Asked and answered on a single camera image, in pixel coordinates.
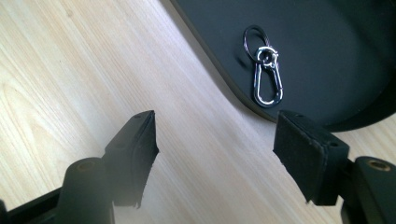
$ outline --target light wood surface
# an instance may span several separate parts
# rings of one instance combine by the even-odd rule
[[[228,89],[162,1],[0,2],[0,198],[8,209],[101,157],[134,114],[156,112],[157,157],[123,223],[340,223],[305,204],[272,152],[275,124]],[[396,162],[396,116],[337,136],[350,159]]]

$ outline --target metal carabiner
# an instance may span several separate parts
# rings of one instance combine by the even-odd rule
[[[262,59],[263,53],[269,53],[267,58]],[[272,47],[260,47],[256,51],[256,71],[254,73],[254,98],[258,105],[262,107],[273,107],[279,104],[283,98],[283,87],[279,75],[279,66],[277,64],[277,51]],[[262,70],[271,73],[275,82],[276,95],[271,101],[264,101],[260,96],[260,84],[262,80]]]

